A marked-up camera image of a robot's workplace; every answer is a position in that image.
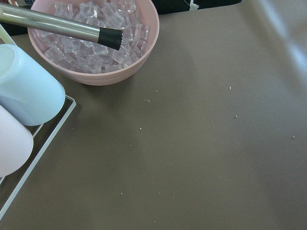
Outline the steel muddler black tip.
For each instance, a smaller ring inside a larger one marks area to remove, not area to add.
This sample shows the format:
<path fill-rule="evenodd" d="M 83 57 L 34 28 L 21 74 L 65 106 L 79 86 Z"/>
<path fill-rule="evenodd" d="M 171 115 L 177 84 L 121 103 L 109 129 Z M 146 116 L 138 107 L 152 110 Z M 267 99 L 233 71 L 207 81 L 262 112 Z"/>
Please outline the steel muddler black tip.
<path fill-rule="evenodd" d="M 0 4 L 0 10 L 0 20 L 5 23 L 95 42 L 115 50 L 121 46 L 122 30 L 83 24 L 5 3 Z"/>

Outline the light blue cup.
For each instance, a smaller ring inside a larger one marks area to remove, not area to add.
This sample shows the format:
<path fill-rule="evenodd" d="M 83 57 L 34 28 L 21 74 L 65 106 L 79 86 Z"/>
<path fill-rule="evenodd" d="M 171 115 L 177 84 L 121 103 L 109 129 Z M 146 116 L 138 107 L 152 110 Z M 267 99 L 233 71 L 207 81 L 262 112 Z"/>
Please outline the light blue cup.
<path fill-rule="evenodd" d="M 63 86 L 16 45 L 0 46 L 0 104 L 26 126 L 54 118 L 65 102 Z"/>

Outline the white cup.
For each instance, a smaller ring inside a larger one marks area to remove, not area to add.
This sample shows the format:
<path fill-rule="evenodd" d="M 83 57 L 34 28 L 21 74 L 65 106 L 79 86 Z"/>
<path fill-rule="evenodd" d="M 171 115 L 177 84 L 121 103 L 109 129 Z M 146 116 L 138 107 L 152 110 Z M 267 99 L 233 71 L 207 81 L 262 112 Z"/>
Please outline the white cup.
<path fill-rule="evenodd" d="M 0 108 L 0 176 L 21 168 L 33 150 L 31 132 L 5 108 Z"/>

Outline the pink bowl of ice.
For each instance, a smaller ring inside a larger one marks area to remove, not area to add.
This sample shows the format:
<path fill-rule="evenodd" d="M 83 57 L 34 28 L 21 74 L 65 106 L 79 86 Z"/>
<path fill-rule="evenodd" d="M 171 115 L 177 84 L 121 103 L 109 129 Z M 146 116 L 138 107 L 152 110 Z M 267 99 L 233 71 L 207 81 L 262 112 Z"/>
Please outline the pink bowl of ice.
<path fill-rule="evenodd" d="M 132 65 L 127 66 L 123 69 L 113 71 L 110 73 L 100 74 L 89 74 L 89 73 L 78 73 L 75 71 L 67 70 L 59 65 L 54 64 L 51 60 L 44 56 L 47 50 L 47 45 L 43 43 L 43 39 L 38 35 L 38 30 L 29 28 L 28 35 L 32 46 L 36 52 L 43 58 L 53 69 L 56 69 L 65 77 L 87 85 L 93 86 L 104 86 L 123 81 L 134 73 L 136 73 L 146 62 L 149 57 L 159 35 L 159 17 L 157 10 L 150 0 L 137 0 L 136 1 L 136 12 L 140 15 L 141 23 L 150 26 L 150 32 L 148 37 L 148 45 L 145 49 L 144 55 L 134 62 Z"/>

